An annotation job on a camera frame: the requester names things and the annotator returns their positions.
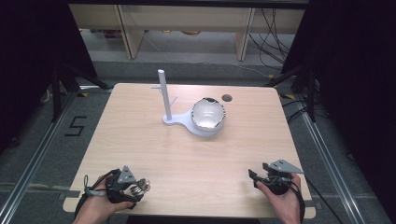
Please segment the person's left hand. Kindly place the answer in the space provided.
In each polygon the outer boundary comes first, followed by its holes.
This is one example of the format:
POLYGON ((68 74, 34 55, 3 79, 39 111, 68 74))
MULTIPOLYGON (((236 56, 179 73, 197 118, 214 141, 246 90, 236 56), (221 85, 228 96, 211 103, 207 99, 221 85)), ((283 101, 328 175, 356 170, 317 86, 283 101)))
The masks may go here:
POLYGON ((111 203, 107 196, 90 196, 78 211, 76 219, 95 219, 103 221, 103 224, 113 214, 132 208, 132 203, 111 203))

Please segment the black metal stand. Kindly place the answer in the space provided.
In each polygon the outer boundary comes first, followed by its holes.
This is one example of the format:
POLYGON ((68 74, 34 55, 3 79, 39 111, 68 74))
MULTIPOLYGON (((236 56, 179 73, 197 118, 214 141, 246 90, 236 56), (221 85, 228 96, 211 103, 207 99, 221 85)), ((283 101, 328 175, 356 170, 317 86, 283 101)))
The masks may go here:
POLYGON ((83 70, 72 66, 67 63, 57 63, 54 66, 51 75, 51 87, 52 87, 52 101, 53 101, 53 116, 52 122, 57 120, 62 113, 62 100, 61 100, 61 86, 64 86, 67 92, 77 93, 81 90, 81 87, 76 81, 76 77, 82 77, 83 79, 91 82, 98 86, 100 89, 110 90, 111 86, 98 79, 96 73, 90 75, 83 70))
POLYGON ((277 84, 287 80, 288 78, 294 77, 294 81, 291 84, 291 91, 293 93, 301 94, 306 93, 307 100, 307 114, 311 118, 312 122, 315 122, 314 105, 315 105, 315 89, 316 89, 316 78, 315 73, 306 65, 298 65, 288 72, 282 74, 280 77, 271 80, 265 84, 265 87, 274 87, 277 84))

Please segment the aluminium floor rail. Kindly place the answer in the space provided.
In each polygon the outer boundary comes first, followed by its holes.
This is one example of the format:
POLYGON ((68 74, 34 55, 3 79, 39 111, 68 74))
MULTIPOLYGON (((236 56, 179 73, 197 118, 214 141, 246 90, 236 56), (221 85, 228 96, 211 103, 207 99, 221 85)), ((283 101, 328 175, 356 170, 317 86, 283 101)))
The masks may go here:
POLYGON ((361 210, 358 207, 356 200, 354 199, 345 179, 341 174, 341 170, 337 167, 334 158, 331 155, 319 129, 315 122, 311 118, 303 113, 304 123, 313 138, 313 141, 318 150, 318 154, 321 157, 323 164, 329 174, 329 177, 334 185, 334 188, 346 210, 349 220, 352 224, 366 224, 361 210))
POLYGON ((71 224, 63 209, 93 131, 110 95, 85 86, 61 92, 62 113, 52 122, 53 102, 44 93, 17 142, 0 155, 0 224, 71 224), (74 116, 86 116, 81 136, 65 136, 74 116))

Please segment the person's right hand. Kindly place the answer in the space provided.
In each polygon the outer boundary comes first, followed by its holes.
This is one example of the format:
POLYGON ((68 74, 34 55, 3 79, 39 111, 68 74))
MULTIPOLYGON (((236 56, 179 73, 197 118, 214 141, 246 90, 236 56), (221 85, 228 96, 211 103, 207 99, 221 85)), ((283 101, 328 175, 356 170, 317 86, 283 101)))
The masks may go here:
POLYGON ((274 212, 278 219, 300 220, 300 202, 293 190, 289 189, 283 195, 275 195, 265 185, 259 190, 265 195, 269 203, 273 206, 274 212))

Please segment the black curtain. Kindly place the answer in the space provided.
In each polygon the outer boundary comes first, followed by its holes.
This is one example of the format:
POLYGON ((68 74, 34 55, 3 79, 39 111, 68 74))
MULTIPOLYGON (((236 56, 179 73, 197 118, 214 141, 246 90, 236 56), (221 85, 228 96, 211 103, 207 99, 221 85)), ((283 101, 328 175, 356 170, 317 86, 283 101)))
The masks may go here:
POLYGON ((0 0, 0 154, 63 65, 96 76, 68 0, 0 0))
POLYGON ((303 0, 284 65, 311 68, 347 148, 396 224, 396 0, 303 0))

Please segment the white hanger stand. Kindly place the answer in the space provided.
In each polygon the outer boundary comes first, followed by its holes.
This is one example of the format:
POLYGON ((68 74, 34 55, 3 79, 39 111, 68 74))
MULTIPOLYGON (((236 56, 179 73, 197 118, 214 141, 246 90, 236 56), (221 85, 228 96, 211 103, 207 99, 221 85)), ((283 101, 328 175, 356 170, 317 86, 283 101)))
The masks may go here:
POLYGON ((223 129, 224 125, 218 132, 204 132, 197 129, 191 120, 192 107, 182 114, 174 114, 171 110, 171 105, 176 101, 176 99, 174 99, 173 101, 169 99, 165 72, 162 69, 158 69, 157 73, 160 84, 158 86, 155 86, 155 89, 157 89, 163 97, 163 105, 165 110, 165 114, 163 115, 163 123, 165 125, 183 126, 191 134, 203 138, 214 137, 223 129))

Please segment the black tape floor mark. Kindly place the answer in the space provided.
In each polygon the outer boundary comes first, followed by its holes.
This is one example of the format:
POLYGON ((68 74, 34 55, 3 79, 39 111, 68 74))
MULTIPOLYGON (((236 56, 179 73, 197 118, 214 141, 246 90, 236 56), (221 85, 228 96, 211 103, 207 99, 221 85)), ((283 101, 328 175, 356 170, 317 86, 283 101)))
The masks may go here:
POLYGON ((65 136, 76 137, 81 136, 85 126, 80 124, 82 120, 84 120, 86 116, 74 116, 72 122, 69 125, 70 132, 66 133, 65 136))

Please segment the white silver-rimmed bowl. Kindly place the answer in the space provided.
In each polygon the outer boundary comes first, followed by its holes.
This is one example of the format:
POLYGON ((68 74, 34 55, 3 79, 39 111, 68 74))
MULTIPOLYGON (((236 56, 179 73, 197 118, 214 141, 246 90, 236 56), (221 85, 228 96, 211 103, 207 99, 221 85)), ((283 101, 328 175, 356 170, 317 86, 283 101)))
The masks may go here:
POLYGON ((224 106, 210 97, 200 99, 191 109, 194 126, 204 132, 218 132, 223 127, 225 118, 224 106))

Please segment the shiny silver metal object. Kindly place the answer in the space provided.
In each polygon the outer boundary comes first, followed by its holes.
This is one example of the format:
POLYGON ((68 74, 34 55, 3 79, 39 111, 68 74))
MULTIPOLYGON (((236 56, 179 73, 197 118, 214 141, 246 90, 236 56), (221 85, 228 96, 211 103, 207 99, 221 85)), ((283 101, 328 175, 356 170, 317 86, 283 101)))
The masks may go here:
POLYGON ((133 195, 144 195, 150 190, 150 183, 147 179, 142 178, 131 186, 131 193, 133 195))

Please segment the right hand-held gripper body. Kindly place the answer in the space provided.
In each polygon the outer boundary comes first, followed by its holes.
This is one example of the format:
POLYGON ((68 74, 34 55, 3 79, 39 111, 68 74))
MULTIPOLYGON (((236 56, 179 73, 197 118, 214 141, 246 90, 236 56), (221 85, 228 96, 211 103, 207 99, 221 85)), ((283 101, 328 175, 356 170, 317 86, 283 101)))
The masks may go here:
POLYGON ((262 168, 267 172, 267 177, 262 180, 262 183, 275 195, 285 194, 289 190, 292 174, 304 173, 301 168, 283 159, 270 163, 264 162, 262 168))

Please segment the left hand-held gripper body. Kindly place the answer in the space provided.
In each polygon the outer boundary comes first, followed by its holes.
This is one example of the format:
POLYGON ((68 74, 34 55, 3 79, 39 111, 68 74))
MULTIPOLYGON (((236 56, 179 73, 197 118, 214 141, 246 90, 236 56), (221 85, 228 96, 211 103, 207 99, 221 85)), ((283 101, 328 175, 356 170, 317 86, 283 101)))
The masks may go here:
POLYGON ((127 165, 122 169, 112 170, 111 177, 106 180, 106 195, 111 203, 132 203, 132 208, 136 206, 136 199, 124 193, 132 184, 137 182, 127 165))

